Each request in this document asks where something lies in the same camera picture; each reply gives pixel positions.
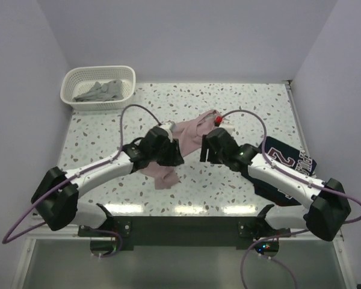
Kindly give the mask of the pink tank top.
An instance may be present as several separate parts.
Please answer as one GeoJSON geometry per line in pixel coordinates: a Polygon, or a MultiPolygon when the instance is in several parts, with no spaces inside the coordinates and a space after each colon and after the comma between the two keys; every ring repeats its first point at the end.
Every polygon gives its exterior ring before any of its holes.
{"type": "MultiPolygon", "coordinates": [[[[221,114],[217,110],[209,110],[192,120],[176,124],[173,137],[179,140],[183,157],[202,147],[202,137],[215,127],[215,120],[221,114]]],[[[153,178],[156,190],[169,189],[180,182],[175,167],[164,167],[151,162],[141,173],[153,178]]]]}

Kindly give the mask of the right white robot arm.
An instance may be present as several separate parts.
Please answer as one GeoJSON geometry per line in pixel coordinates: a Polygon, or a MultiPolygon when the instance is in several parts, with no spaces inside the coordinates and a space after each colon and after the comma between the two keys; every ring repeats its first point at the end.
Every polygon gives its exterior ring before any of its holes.
{"type": "Polygon", "coordinates": [[[277,229],[307,229],[324,241],[332,241],[350,215],[350,204],[338,180],[322,181],[276,160],[267,161],[261,149],[238,145],[223,128],[202,137],[200,159],[223,164],[253,185],[266,188],[264,198],[275,205],[256,221],[256,230],[264,237],[277,229]]]}

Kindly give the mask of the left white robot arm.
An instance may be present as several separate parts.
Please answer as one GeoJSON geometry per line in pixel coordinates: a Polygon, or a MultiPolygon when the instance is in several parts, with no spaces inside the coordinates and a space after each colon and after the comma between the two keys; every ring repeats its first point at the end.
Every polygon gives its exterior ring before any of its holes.
{"type": "Polygon", "coordinates": [[[183,164],[179,141],[173,132],[174,123],[164,123],[151,128],[139,144],[125,144],[120,152],[108,158],[66,171],[52,168],[45,174],[31,203],[52,231],[79,225],[106,236],[113,228],[111,213],[101,204],[82,202],[80,198],[112,179],[145,169],[154,161],[166,167],[183,164]]]}

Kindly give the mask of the navy lettered tank top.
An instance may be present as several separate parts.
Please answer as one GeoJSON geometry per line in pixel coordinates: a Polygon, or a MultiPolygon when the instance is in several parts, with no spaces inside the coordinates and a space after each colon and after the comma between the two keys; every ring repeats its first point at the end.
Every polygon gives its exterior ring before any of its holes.
{"type": "MultiPolygon", "coordinates": [[[[297,172],[307,176],[315,175],[317,163],[313,158],[276,138],[270,136],[266,138],[265,152],[270,158],[297,172]]],[[[266,182],[252,178],[247,172],[241,175],[253,184],[256,195],[281,207],[300,205],[294,198],[266,182]]]]}

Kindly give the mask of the grey tank top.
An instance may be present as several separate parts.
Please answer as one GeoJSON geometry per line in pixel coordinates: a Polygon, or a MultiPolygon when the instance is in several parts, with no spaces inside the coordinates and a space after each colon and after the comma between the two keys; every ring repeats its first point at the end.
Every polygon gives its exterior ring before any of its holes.
{"type": "Polygon", "coordinates": [[[73,100],[75,102],[108,102],[123,100],[122,81],[116,79],[104,84],[95,82],[89,91],[76,96],[73,100]]]}

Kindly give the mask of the white plastic basket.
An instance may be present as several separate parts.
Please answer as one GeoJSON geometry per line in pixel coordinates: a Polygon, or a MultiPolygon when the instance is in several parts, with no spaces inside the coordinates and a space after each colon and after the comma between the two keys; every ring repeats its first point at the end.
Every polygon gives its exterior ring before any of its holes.
{"type": "Polygon", "coordinates": [[[135,85],[129,66],[79,67],[64,77],[60,98],[78,111],[122,109],[133,103],[135,85]]]}

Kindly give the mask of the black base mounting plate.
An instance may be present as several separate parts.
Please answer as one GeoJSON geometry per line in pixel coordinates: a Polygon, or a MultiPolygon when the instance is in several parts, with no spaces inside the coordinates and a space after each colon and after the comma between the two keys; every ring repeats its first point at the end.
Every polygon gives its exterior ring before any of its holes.
{"type": "Polygon", "coordinates": [[[107,231],[122,238],[121,250],[138,246],[248,248],[254,240],[282,235],[263,215],[256,217],[144,217],[116,216],[107,231]]]}

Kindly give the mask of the aluminium frame rail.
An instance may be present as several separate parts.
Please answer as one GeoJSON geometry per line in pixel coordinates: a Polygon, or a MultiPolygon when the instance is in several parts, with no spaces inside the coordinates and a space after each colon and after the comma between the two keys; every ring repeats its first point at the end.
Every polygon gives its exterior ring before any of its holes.
{"type": "Polygon", "coordinates": [[[334,178],[317,180],[318,184],[300,183],[302,187],[315,190],[309,195],[309,210],[303,219],[308,231],[324,241],[332,241],[341,226],[348,223],[351,206],[340,181],[334,178]]]}

